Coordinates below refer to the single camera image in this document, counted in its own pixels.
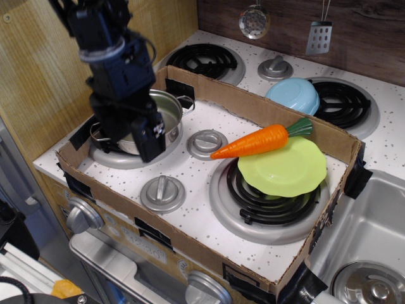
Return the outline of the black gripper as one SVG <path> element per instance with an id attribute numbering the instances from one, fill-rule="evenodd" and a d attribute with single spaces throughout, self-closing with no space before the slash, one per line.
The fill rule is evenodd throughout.
<path id="1" fill-rule="evenodd" d="M 79 51 L 92 72 L 90 105 L 103 131 L 115 142 L 131 133 L 145 163 L 166 151 L 165 123 L 149 96 L 155 77 L 147 44 L 140 34 L 124 34 L 112 46 Z"/>

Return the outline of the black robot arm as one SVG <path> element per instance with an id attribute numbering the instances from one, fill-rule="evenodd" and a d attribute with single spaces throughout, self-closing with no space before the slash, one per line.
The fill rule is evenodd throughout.
<path id="1" fill-rule="evenodd" d="M 92 72 L 90 105 L 105 134 L 118 142 L 131 134 L 150 162 L 166 149 L 165 123 L 149 91 L 155 83 L 149 40 L 128 28 L 127 1 L 51 1 Z"/>

